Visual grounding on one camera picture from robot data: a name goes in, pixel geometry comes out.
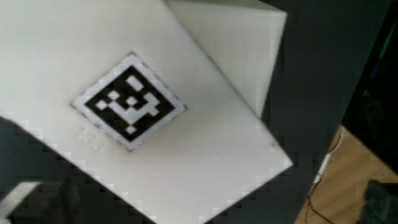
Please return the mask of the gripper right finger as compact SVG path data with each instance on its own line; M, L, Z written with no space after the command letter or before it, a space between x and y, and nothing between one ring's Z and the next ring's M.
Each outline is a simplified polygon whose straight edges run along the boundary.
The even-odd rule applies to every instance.
M398 224L398 183L368 182L359 224Z

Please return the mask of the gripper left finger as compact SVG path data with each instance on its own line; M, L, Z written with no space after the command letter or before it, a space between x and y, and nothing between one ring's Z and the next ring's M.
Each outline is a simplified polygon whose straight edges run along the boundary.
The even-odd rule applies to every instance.
M84 224L77 183L21 182L0 199L0 224Z

